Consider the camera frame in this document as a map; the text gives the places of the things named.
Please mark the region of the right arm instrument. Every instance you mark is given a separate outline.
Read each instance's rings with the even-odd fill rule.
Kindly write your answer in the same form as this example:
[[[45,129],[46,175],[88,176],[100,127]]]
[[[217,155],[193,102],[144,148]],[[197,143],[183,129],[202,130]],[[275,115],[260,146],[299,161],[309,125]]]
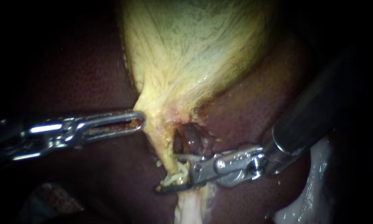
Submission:
[[[213,181],[223,187],[234,187],[244,181],[264,175],[266,158],[259,145],[242,145],[237,150],[216,153],[191,163],[190,181],[193,187]]]

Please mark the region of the right arm instrument jaw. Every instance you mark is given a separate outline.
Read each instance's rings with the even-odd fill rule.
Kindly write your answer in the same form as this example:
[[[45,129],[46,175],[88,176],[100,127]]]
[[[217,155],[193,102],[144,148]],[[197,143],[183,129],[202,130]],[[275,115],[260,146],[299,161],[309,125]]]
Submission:
[[[183,163],[207,162],[215,158],[217,158],[217,154],[214,154],[213,156],[200,156],[200,155],[194,155],[194,154],[175,154],[175,159]]]
[[[169,186],[158,185],[155,187],[154,192],[157,194],[171,194],[171,193],[186,191],[188,189],[191,189],[192,187],[193,185],[190,183],[183,183],[179,185],[169,185]]]

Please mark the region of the left arm instrument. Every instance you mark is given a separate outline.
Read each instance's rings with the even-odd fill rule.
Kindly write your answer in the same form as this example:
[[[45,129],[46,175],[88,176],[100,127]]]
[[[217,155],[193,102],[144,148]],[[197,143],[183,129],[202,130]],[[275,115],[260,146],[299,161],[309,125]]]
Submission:
[[[81,139],[86,123],[75,118],[27,122],[0,120],[0,163],[37,158],[55,149],[74,146]]]

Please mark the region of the left arm instrument jaw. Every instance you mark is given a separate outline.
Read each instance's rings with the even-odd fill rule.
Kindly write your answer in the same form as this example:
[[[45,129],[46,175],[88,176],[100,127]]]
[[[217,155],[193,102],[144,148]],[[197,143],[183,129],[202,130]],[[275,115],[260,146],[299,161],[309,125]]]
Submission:
[[[76,142],[94,141],[134,134],[145,126],[142,112],[121,110],[82,116],[76,121]]]

